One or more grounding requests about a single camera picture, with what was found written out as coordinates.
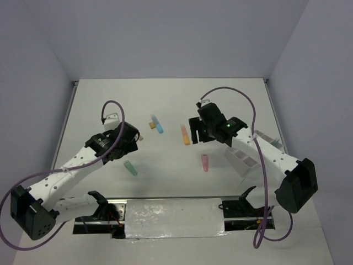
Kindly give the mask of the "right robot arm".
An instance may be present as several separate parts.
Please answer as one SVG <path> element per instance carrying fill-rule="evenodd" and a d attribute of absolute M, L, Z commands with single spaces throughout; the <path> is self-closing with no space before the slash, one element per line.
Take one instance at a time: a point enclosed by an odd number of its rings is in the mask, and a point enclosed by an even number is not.
<path fill-rule="evenodd" d="M 218 141 L 263 164 L 267 178 L 276 182 L 268 189 L 269 205 L 279 205 L 296 214 L 317 192 L 315 165 L 311 160 L 300 161 L 277 149 L 242 120 L 227 119 L 215 103 L 201 100 L 196 105 L 198 116 L 189 119 L 193 144 Z"/>

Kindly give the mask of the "pink correction tape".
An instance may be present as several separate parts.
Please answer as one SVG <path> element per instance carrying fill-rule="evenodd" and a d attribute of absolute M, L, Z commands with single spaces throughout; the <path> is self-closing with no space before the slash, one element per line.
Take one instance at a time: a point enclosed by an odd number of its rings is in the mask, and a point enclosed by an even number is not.
<path fill-rule="evenodd" d="M 202 168 L 204 172 L 208 172 L 208 155 L 203 153 L 201 155 Z"/>

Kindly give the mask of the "green correction tape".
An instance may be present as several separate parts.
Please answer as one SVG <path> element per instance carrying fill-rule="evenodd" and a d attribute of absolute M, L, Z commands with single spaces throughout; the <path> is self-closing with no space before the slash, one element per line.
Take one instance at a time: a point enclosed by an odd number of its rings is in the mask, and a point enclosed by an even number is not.
<path fill-rule="evenodd" d="M 138 175 L 137 170 L 134 168 L 134 166 L 132 165 L 132 163 L 130 161 L 124 161 L 124 166 L 133 176 Z"/>

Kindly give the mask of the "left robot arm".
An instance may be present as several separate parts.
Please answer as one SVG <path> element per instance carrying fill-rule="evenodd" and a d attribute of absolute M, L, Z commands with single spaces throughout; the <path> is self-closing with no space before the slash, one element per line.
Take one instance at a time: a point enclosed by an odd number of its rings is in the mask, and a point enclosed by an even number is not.
<path fill-rule="evenodd" d="M 81 216 L 93 219 L 119 219 L 119 209 L 97 191 L 81 197 L 65 194 L 86 176 L 110 161 L 138 149 L 140 132 L 129 123 L 93 135 L 80 151 L 57 172 L 24 188 L 16 186 L 10 194 L 10 214 L 32 240 L 47 235 L 56 224 Z"/>

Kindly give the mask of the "blue pen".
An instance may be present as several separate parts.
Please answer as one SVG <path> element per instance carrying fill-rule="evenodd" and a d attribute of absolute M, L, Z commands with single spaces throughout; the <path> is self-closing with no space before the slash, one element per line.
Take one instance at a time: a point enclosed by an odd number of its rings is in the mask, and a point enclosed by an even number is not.
<path fill-rule="evenodd" d="M 276 148 L 279 148 L 281 146 L 281 142 L 279 139 L 274 140 L 271 144 Z"/>

